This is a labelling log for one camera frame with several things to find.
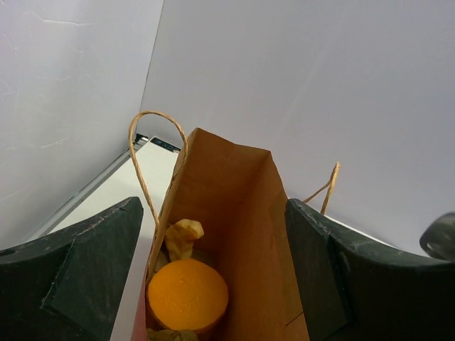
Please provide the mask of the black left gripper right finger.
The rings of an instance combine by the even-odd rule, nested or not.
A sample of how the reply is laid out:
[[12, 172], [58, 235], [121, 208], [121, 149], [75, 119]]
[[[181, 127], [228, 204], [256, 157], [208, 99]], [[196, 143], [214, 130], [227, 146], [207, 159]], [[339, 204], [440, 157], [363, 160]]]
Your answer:
[[453, 340], [454, 264], [390, 247], [287, 201], [311, 340]]

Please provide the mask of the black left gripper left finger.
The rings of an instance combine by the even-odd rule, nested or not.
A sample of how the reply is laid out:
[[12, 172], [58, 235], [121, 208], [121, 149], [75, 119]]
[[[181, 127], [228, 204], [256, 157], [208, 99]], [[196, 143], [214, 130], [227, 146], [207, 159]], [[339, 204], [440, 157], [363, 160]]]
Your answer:
[[1, 250], [1, 339], [109, 340], [143, 213], [128, 197]]

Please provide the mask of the metal kitchen tongs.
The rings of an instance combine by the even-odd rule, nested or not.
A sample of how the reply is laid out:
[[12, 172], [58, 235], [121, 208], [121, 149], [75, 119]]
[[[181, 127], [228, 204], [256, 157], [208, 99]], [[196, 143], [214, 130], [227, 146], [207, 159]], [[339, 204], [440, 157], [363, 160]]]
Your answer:
[[455, 213], [448, 212], [437, 218], [424, 231], [419, 239], [419, 245], [428, 256], [454, 262], [454, 223]]

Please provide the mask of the large orange bread loaf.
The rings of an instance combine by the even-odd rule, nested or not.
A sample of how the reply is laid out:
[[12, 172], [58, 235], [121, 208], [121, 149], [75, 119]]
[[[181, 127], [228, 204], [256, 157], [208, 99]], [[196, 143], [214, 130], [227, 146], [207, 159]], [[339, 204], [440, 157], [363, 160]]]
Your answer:
[[223, 317], [228, 286], [212, 267], [195, 259], [172, 261], [150, 281], [147, 298], [162, 327], [202, 332]]

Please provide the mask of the striped orange croissant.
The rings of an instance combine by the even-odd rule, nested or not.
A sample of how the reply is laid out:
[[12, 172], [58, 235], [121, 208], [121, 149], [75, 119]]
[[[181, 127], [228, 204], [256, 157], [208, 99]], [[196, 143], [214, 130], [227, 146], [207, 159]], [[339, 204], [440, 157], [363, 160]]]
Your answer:
[[195, 220], [182, 219], [167, 228], [164, 241], [170, 261], [190, 259], [194, 241], [203, 236], [203, 226]]

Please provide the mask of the red paper bag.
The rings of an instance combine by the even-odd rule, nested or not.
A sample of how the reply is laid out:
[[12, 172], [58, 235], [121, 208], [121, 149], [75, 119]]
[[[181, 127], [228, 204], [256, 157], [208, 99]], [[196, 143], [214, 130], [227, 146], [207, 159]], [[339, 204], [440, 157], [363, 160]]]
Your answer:
[[183, 134], [147, 262], [153, 276], [166, 230], [187, 219], [194, 252], [225, 280], [228, 303], [199, 340], [344, 340], [355, 320], [338, 262], [342, 226], [290, 200], [264, 149], [202, 129]]

